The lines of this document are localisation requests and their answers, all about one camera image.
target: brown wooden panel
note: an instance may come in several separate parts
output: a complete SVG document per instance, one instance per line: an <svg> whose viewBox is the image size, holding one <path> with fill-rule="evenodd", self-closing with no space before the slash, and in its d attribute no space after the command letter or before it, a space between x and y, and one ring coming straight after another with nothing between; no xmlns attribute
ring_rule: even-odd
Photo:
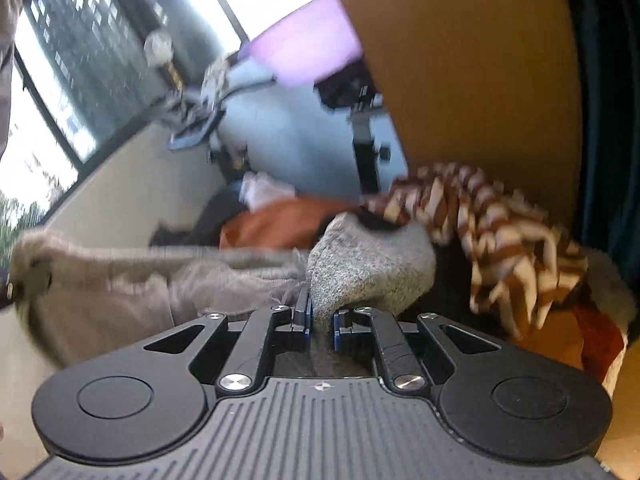
<svg viewBox="0 0 640 480"><path fill-rule="evenodd" d="M342 0L409 165L461 160L573 213L580 83L566 0Z"/></svg>

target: green foliage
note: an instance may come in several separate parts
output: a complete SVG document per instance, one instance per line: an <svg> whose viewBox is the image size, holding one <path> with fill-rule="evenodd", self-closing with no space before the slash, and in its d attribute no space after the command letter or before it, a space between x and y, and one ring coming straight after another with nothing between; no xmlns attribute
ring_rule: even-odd
<svg viewBox="0 0 640 480"><path fill-rule="evenodd" d="M7 198L0 191L0 266L6 267L11 257L11 249L20 233L34 227L44 216L37 203L32 203L29 208L15 198Z"/></svg>

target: brown and white striped fabric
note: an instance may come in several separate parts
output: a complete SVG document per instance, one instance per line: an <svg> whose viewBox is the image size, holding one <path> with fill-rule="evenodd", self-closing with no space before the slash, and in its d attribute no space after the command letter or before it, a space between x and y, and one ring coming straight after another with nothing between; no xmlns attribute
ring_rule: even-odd
<svg viewBox="0 0 640 480"><path fill-rule="evenodd" d="M362 205L397 224L421 222L439 244L457 235L472 264L471 310L497 314L515 337L541 328L552 304L563 302L587 271L586 257L562 228L478 168L453 162L420 168Z"/></svg>

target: gray sleeve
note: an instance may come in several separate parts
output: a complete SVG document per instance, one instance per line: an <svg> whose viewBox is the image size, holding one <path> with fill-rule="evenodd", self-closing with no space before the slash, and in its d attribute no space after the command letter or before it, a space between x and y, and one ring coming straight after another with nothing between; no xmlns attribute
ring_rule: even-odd
<svg viewBox="0 0 640 480"><path fill-rule="evenodd" d="M9 136L14 37L22 0L0 0L0 157Z"/></svg>

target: gray cloth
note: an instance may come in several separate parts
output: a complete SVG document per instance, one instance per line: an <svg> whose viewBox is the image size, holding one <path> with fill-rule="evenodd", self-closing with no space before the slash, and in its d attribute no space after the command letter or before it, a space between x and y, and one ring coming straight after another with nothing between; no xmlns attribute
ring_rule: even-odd
<svg viewBox="0 0 640 480"><path fill-rule="evenodd" d="M23 327L69 366L210 312L240 320L261 307L294 306L305 264L300 251L89 250L32 230L14 247L10 276L24 289Z"/></svg>
<svg viewBox="0 0 640 480"><path fill-rule="evenodd" d="M431 288L434 276L433 247L420 224L374 232L355 215L340 214L306 267L314 328L330 332L333 313L346 305L366 304L397 316Z"/></svg>
<svg viewBox="0 0 640 480"><path fill-rule="evenodd" d="M0 0L0 157L9 135L14 38L21 10L22 0Z"/></svg>

